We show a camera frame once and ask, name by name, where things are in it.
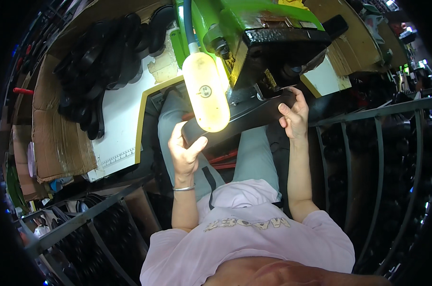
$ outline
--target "yellow edge trim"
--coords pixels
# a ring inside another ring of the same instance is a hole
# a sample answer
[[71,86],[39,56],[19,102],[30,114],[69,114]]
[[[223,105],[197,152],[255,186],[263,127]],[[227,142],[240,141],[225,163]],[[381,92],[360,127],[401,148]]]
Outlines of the yellow edge trim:
[[305,75],[300,76],[301,82],[311,91],[311,93],[314,95],[315,98],[322,97],[322,95],[317,91],[315,86],[310,82],[308,78],[306,78]]
[[135,164],[140,163],[140,150],[141,150],[141,134],[143,133],[143,119],[145,117],[145,108],[146,108],[146,99],[149,95],[158,92],[159,90],[169,87],[170,85],[173,85],[175,83],[179,83],[184,81],[184,77],[177,76],[173,77],[172,79],[169,79],[167,81],[161,82],[150,89],[147,89],[143,92],[141,96],[141,103],[140,103],[140,112],[138,113],[138,125],[136,128],[136,141],[135,141]]

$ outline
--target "green machine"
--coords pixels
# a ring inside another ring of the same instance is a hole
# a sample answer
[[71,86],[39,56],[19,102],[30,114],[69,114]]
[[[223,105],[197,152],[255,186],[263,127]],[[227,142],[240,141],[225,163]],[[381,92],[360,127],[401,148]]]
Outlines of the green machine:
[[280,117],[278,104],[295,100],[283,89],[321,64],[332,42],[313,13],[271,0],[175,1],[179,30],[171,40],[179,66],[196,41],[200,52],[222,59],[230,83],[228,126],[208,134],[190,120],[183,128],[188,142],[205,135],[212,146]]

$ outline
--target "red handle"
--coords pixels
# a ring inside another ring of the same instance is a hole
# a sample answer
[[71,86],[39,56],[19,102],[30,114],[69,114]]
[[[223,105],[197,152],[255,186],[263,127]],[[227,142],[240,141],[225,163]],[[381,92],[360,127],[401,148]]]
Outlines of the red handle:
[[23,89],[23,88],[18,88],[18,87],[13,88],[13,92],[14,92],[14,93],[27,94],[27,95],[33,95],[33,94],[34,94],[34,91],[33,91],[33,90],[30,90],[30,89]]

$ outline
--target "woman's right hand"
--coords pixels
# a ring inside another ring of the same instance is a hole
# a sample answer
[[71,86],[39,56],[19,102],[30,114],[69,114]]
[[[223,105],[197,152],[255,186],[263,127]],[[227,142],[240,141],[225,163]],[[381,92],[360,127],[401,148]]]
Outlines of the woman's right hand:
[[307,139],[308,131],[308,105],[306,104],[303,93],[295,88],[288,87],[295,94],[296,102],[289,108],[284,103],[278,106],[278,110],[283,117],[279,119],[281,127],[286,131],[286,135],[290,140]]

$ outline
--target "person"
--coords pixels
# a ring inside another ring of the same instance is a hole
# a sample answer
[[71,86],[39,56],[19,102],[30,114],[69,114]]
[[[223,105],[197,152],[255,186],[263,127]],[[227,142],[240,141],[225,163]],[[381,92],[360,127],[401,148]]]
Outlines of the person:
[[169,91],[158,135],[174,182],[172,229],[151,235],[140,274],[143,286],[389,285],[378,276],[350,274],[354,248],[341,228],[311,197],[308,106],[278,106],[290,139],[287,194],[293,220],[280,201],[265,127],[242,132],[233,181],[225,184],[201,151],[207,138],[186,148],[181,117],[190,111]]

